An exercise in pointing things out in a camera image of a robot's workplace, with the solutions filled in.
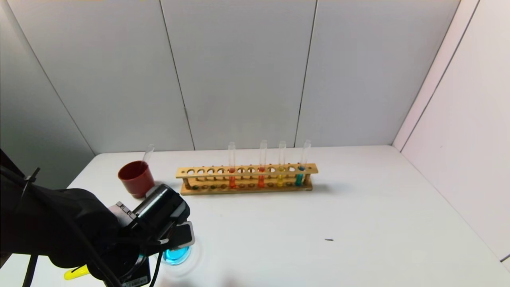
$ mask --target table surface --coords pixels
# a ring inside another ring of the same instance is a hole
[[[297,162],[300,150],[287,149],[286,161]],[[268,151],[268,163],[276,153]],[[238,150],[237,164],[258,163],[258,155]],[[134,209],[141,200],[117,171],[141,157],[98,155],[69,187]],[[184,197],[199,257],[162,265],[156,286],[510,286],[496,256],[393,147],[312,148],[309,162],[319,169],[311,192]],[[222,164],[227,151],[155,152],[150,169],[179,191],[178,167]],[[21,286],[27,262],[12,255],[2,285]],[[90,275],[65,281],[64,272],[40,257],[32,286],[104,286]]]

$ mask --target wooden test tube rack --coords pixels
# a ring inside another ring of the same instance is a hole
[[[248,193],[270,193],[270,192],[296,192],[312,190],[311,174],[319,173],[314,163],[304,165],[305,169],[299,170],[301,166],[296,164],[285,164],[284,171],[278,171],[279,165],[268,164],[265,172],[259,172],[258,165],[238,165],[236,172],[228,173],[228,166],[202,166],[179,168],[176,178],[183,179],[181,195],[214,195],[214,194],[248,194]],[[297,175],[303,174],[303,182],[296,186]],[[259,187],[259,176],[264,176],[264,187]],[[283,186],[277,186],[278,175],[283,175]],[[230,188],[228,180],[236,178],[236,188]]]

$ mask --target orange liquid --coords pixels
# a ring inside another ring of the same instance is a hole
[[[259,172],[263,173],[266,170],[266,168],[259,168]],[[264,176],[259,175],[259,187],[264,187]]]

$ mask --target blue liquid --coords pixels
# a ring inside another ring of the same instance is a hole
[[[299,169],[300,171],[304,171],[305,170],[304,166],[302,166],[302,165],[300,165],[297,169]],[[296,184],[296,186],[301,186],[302,183],[303,183],[303,174],[298,174],[296,176],[296,183],[295,184]]]
[[[189,255],[189,246],[177,250],[166,250],[163,252],[163,260],[170,265],[179,265],[188,259]]]

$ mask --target red cup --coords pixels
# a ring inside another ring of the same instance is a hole
[[[145,161],[137,160],[126,164],[119,170],[117,176],[134,198],[144,197],[154,186],[154,178]]]

